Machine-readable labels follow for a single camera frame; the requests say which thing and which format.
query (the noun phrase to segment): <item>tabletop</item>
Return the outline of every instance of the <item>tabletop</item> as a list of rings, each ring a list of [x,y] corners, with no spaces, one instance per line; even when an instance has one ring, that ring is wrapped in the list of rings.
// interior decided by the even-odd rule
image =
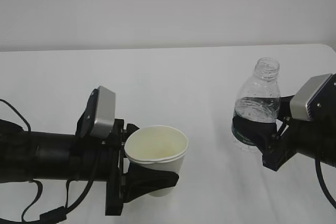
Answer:
[[[0,97],[33,131],[73,134],[90,92],[102,85],[117,94],[117,118],[140,128],[169,125],[189,138],[169,195],[142,196],[124,205],[123,216],[109,217],[106,185],[95,182],[66,223],[334,223],[312,159],[297,154],[274,172],[262,166],[260,153],[244,152],[230,139],[237,92],[261,57],[280,62],[282,96],[295,94],[312,76],[336,72],[336,53],[320,44],[0,52]],[[0,110],[1,119],[22,124],[5,105]],[[336,170],[322,169],[336,196]],[[26,220],[65,202],[64,181],[43,183]],[[70,202],[85,184],[71,184]],[[34,184],[1,184],[0,217],[19,220],[35,193]]]

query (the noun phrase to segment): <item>clear plastic bottle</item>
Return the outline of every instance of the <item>clear plastic bottle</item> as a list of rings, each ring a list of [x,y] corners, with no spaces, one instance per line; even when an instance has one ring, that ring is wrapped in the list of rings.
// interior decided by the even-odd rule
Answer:
[[[277,83],[280,64],[272,58],[258,60],[253,75],[242,86],[235,103],[234,115],[255,122],[274,123],[280,108]],[[254,144],[232,127],[233,140],[243,150],[256,151]]]

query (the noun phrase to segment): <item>wire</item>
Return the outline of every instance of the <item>wire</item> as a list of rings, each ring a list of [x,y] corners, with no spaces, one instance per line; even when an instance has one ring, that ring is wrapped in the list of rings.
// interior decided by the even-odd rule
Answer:
[[[32,179],[30,182],[35,183],[35,184],[37,185],[37,194],[36,194],[36,197],[35,197],[35,199],[33,200],[33,202],[30,203],[30,205],[29,205],[28,207],[26,207],[25,210],[23,210],[22,215],[21,215],[21,221],[22,221],[22,222],[26,222],[26,221],[25,221],[25,218],[24,218],[26,212],[28,211],[28,209],[29,209],[33,204],[35,204],[35,203],[40,199],[40,197],[41,197],[41,195],[42,195],[42,192],[43,192],[43,185],[42,185],[42,183],[41,183],[40,181]]]
[[[317,175],[317,179],[320,183],[321,189],[325,195],[325,197],[327,198],[327,200],[330,202],[330,204],[336,209],[336,201],[334,200],[334,198],[331,196],[330,192],[327,189],[327,186],[325,185],[323,176],[322,176],[322,169],[321,169],[321,157],[320,154],[321,152],[318,151],[316,156],[315,156],[315,168],[316,168],[316,175]]]
[[[94,159],[94,165],[93,165],[92,172],[91,172],[90,178],[88,180],[88,183],[86,184],[86,187],[84,188],[83,192],[78,197],[78,199],[70,207],[66,208],[66,213],[67,214],[72,212],[76,207],[78,207],[78,205],[81,204],[81,202],[85,199],[85,197],[89,193],[89,191],[92,187],[93,181],[94,181],[94,177],[96,176],[96,171],[97,171],[98,164],[99,164],[100,153],[101,153],[101,145],[99,145],[97,147],[96,155],[95,155],[95,159]]]
[[[67,191],[67,199],[66,199],[65,205],[64,205],[65,208],[68,208],[68,204],[69,204],[69,188],[70,188],[70,183],[73,182],[73,181],[77,181],[77,180],[73,179],[73,178],[70,178],[65,183],[65,188],[66,188],[66,191]]]
[[[29,133],[32,131],[32,128],[30,127],[30,124],[28,123],[28,121],[20,114],[20,112],[17,111],[16,108],[14,108],[13,105],[11,105],[9,102],[7,102],[4,99],[0,99],[0,102],[5,103],[8,107],[10,107],[22,119],[22,121],[27,125]]]

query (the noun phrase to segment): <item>white paper cup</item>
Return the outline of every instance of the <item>white paper cup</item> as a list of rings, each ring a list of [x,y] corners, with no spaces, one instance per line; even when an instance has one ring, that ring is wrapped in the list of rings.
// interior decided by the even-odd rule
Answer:
[[[187,137],[169,126],[151,126],[134,132],[125,143],[126,157],[140,166],[179,173],[188,148]],[[149,193],[161,197],[173,187]]]

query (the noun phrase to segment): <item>bottle opening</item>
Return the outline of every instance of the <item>bottle opening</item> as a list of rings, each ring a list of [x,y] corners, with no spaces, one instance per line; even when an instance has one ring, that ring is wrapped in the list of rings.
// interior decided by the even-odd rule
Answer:
[[[258,60],[254,73],[257,77],[272,81],[278,77],[280,64],[276,59],[265,57]]]

